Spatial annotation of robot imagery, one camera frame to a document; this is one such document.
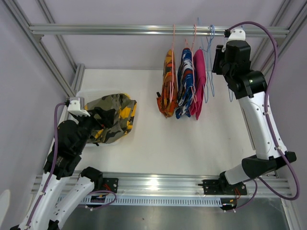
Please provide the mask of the blue white patterned trousers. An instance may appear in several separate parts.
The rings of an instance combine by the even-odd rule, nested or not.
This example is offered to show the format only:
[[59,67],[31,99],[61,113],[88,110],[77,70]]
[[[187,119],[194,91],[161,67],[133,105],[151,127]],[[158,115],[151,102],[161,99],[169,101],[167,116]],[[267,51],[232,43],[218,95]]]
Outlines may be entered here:
[[192,96],[192,63],[191,51],[188,47],[184,48],[181,55],[180,65],[177,73],[178,96],[176,119],[180,119],[183,115],[190,117],[190,106],[193,101]]

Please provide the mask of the orange camouflage trousers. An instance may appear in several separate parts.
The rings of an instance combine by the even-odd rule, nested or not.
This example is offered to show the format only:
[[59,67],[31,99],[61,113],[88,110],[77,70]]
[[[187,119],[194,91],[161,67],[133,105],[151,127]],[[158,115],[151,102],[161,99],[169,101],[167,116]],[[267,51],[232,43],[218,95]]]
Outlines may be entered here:
[[163,84],[161,92],[157,92],[157,106],[165,118],[172,117],[177,108],[177,79],[175,54],[172,49],[168,50],[163,69]]

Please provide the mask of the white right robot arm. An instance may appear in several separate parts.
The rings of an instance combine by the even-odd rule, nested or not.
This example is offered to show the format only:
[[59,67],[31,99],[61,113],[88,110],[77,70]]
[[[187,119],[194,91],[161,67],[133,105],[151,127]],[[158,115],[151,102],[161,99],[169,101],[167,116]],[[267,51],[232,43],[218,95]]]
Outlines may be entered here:
[[255,179],[265,173],[297,160],[296,154],[283,144],[273,116],[266,103],[267,82],[264,75],[251,70],[250,45],[233,40],[218,45],[214,57],[213,73],[222,75],[228,88],[238,100],[255,155],[220,174],[219,190],[231,193],[237,184]]

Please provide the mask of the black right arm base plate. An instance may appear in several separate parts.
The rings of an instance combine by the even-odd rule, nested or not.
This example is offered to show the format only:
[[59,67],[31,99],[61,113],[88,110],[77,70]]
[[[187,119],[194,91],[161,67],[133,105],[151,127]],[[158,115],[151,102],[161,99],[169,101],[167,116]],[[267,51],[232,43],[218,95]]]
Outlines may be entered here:
[[247,195],[247,189],[243,182],[229,184],[224,179],[205,179],[198,186],[203,188],[205,195]]

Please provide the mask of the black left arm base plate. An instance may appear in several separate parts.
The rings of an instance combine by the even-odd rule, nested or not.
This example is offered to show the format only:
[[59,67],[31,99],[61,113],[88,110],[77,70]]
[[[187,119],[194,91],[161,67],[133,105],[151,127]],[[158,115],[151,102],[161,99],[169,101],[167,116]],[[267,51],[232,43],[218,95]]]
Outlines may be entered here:
[[118,191],[118,178],[103,178],[98,182],[98,185],[95,187],[95,190],[107,190],[117,193]]

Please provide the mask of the olive yellow camouflage trousers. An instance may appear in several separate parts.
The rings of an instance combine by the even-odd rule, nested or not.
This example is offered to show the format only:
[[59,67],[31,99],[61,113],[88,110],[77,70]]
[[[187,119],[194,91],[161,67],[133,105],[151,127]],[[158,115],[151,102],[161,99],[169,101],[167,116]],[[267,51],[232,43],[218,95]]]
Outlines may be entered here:
[[85,109],[87,111],[95,111],[95,107],[101,107],[104,110],[115,109],[114,124],[111,128],[103,127],[103,130],[98,131],[95,136],[97,141],[88,141],[88,143],[96,145],[98,143],[110,144],[132,131],[137,101],[132,100],[129,95],[125,93],[106,95],[88,102]]

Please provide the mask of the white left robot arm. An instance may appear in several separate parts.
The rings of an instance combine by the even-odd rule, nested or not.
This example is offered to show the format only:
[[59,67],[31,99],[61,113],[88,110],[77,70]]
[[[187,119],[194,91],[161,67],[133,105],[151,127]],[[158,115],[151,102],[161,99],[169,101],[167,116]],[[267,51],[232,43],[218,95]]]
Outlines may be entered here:
[[77,183],[64,199],[58,201],[92,132],[112,127],[114,114],[114,109],[95,107],[87,115],[78,116],[71,112],[74,120],[61,123],[54,120],[54,144],[43,168],[39,190],[25,218],[13,227],[14,230],[60,230],[87,195],[116,195],[103,173],[88,166],[79,174]]

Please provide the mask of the pink hanger of orange trousers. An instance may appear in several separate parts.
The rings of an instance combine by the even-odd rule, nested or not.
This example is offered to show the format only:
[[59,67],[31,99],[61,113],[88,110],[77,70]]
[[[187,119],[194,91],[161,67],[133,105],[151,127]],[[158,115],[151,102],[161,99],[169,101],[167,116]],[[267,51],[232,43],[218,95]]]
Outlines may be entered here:
[[174,95],[174,79],[175,79],[175,67],[174,67],[174,64],[175,64],[175,57],[174,57],[174,44],[175,44],[175,33],[176,33],[176,26],[175,24],[173,24],[173,35],[172,35],[172,45],[171,45],[171,81],[169,82],[169,102],[172,103],[172,100],[173,100],[173,95]]

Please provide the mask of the blue hanger of camouflage trousers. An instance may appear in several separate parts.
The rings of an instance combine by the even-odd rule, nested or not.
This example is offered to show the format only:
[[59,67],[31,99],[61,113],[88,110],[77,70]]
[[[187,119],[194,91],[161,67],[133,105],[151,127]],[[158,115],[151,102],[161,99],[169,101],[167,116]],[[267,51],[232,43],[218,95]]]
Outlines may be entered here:
[[230,88],[228,88],[228,96],[229,96],[229,101],[232,102],[233,97],[234,97],[234,93]]

